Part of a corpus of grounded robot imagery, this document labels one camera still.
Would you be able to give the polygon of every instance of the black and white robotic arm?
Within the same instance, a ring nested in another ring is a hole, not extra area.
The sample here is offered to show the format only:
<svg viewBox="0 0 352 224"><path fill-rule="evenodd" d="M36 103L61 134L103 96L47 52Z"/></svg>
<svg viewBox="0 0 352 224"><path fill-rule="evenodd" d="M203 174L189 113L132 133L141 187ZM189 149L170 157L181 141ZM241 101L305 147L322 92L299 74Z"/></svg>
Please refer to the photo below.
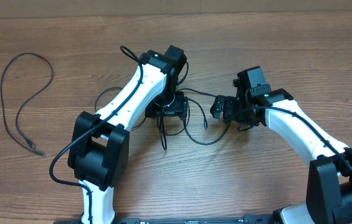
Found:
<svg viewBox="0 0 352 224"><path fill-rule="evenodd" d="M131 127L144 110L145 115L157 118L163 110L170 116L185 118L188 101L182 93L176 92L178 75L186 63L183 50L171 46L164 55L152 50L140 57L143 67L143 83L135 94L110 118L106 125L97 129L70 148L69 167L74 169L80 184L86 185L91 195L83 189L84 213L75 223L145 224L149 221L137 218L115 219L113 210L113 188L119 182L128 163L128 143ZM83 112L75 122L72 140L79 138L101 120L107 118L115 108L124 102L133 91L141 72L138 67L133 78L117 97L96 114ZM237 96L217 96L211 108L214 118L224 122L236 121L255 126L259 122L279 133L296 150L309 167L306 202L278 209L271 215L246 215L242 218L193 219L193 220L151 220L160 223L257 223L257 224L340 224L352 223L352 177L345 184L338 183L338 175L351 176L330 150L332 145L352 166L352 149L340 142L314 123L285 90L270 89L265 82L260 67L250 68L238 73L234 80ZM318 134L325 138L322 141ZM103 137L106 146L92 140Z"/></svg>

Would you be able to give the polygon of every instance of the white plastic part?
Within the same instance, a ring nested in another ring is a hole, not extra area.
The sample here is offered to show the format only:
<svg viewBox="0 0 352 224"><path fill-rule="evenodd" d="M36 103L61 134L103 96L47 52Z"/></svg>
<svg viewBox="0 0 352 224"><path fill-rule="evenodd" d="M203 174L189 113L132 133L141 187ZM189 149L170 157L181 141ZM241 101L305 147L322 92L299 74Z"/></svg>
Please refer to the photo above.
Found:
<svg viewBox="0 0 352 224"><path fill-rule="evenodd" d="M79 183L86 185L92 191L92 215L94 224L111 224L115 219L115 211L113 210L113 187L108 187L106 191L101 191L96 185L83 180ZM88 195L83 189L84 214L82 217L83 224L89 224L88 220Z"/></svg>
<svg viewBox="0 0 352 224"><path fill-rule="evenodd" d="M292 205L281 211L283 224L314 224L306 203Z"/></svg>
<svg viewBox="0 0 352 224"><path fill-rule="evenodd" d="M161 73L159 68L150 64L143 65L143 83L138 87L136 93L131 99L120 109L120 111L112 117L108 123L113 125L122 124L125 130L130 131L140 114L145 110L156 96L158 96L166 86L166 76ZM122 89L122 91L104 108L97 111L101 115L101 119L109 116L126 97L133 91L138 80L140 79L140 67L131 78L130 82Z"/></svg>
<svg viewBox="0 0 352 224"><path fill-rule="evenodd" d="M345 151L344 148L348 147L345 143L331 137L314 123L314 121L300 109L295 100L282 100L274 103L273 106L296 112L301 117L305 118L338 152L342 153ZM328 147L324 147L324 143L305 123L303 123L303 121L300 121L290 114L266 109L265 122L271 130L279 133L279 135L292 146L303 159L307 167L310 165L310 161L317 159L319 155L327 157L335 155Z"/></svg>
<svg viewBox="0 0 352 224"><path fill-rule="evenodd" d="M140 67L137 70L130 82L122 89L122 91L104 108L97 111L100 114L100 119L108 117L130 93L133 91L140 79ZM138 117L145 110L156 96L158 96L166 86L166 75L161 73L159 68L152 65L143 65L143 83L138 87L134 95L120 109L120 111L109 119L108 123L113 125L122 124L125 130L130 131ZM94 224L111 224L115 219L115 211L113 210L113 188L108 187L106 191L101 191L96 185L88 181L79 181L81 184L87 185L92 191L92 215ZM84 214L82 222L89 224L88 220L88 195L83 189Z"/></svg>

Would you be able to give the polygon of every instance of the wooden surface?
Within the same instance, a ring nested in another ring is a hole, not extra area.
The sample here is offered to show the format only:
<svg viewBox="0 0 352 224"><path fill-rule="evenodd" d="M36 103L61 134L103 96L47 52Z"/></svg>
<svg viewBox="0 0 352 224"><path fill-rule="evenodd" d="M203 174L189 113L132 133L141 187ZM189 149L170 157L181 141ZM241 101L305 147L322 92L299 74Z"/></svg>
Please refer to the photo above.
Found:
<svg viewBox="0 0 352 224"><path fill-rule="evenodd" d="M0 18L352 10L352 0L0 0Z"/></svg>
<svg viewBox="0 0 352 224"><path fill-rule="evenodd" d="M236 73L260 65L272 88L286 89L325 131L352 146L352 12L0 20L0 78L8 61L23 52L45 56L55 69L51 86L19 121L47 157L10 139L0 104L0 223L52 223L82 213L81 190L52 181L51 160L69 143L76 117L93 112L96 96L124 86L134 73L135 62L119 45L139 55L164 52L170 44L184 49L190 63L183 87L235 95ZM14 133L16 111L49 77L47 65L34 57L9 69L4 101ZM209 117L205 131L192 106L192 134L202 141L216 138L224 125L209 114L213 98L186 95L202 103ZM178 119L166 122L169 132L181 127ZM133 131L129 166L115 189L118 216L240 217L303 202L308 169L291 147L266 127L247 133L236 127L212 146L197 145L185 133L168 138L167 152L154 121ZM55 173L75 180L66 160L67 154Z"/></svg>

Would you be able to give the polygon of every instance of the wall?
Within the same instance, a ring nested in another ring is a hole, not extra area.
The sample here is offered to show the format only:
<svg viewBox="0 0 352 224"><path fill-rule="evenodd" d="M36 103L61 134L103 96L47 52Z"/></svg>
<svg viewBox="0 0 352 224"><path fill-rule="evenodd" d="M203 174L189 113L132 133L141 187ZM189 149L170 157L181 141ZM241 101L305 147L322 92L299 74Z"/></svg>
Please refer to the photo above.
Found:
<svg viewBox="0 0 352 224"><path fill-rule="evenodd" d="M352 10L352 0L0 0L0 18Z"/></svg>

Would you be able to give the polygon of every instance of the wooden table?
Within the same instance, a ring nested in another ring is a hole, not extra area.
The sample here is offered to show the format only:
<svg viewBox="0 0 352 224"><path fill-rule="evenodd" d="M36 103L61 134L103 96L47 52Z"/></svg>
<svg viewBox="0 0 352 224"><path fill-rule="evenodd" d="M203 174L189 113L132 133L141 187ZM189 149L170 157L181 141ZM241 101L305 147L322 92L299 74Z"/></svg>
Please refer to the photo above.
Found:
<svg viewBox="0 0 352 224"><path fill-rule="evenodd" d="M76 117L93 112L96 96L124 86L134 73L136 63L120 45L139 55L164 52L170 44L184 49L190 63L183 87L235 95L237 72L260 65L273 89L286 89L325 131L352 146L352 12L0 20L0 78L23 52L43 55L55 70L51 86L27 104L19 121L46 157L10 139L0 104L0 223L52 223L82 213L81 190L52 181L51 160L69 143ZM13 133L16 111L49 77L47 64L30 56L9 69L4 101ZM186 95L209 117L205 131L192 105L192 134L202 141L217 138L224 125L209 114L213 98ZM169 132L181 128L178 119L166 124ZM240 217L304 201L308 169L291 147L266 127L247 133L236 127L212 146L197 145L185 133L168 138L167 152L153 120L133 131L129 166L115 189L118 216ZM67 154L55 173L75 180L66 160Z"/></svg>

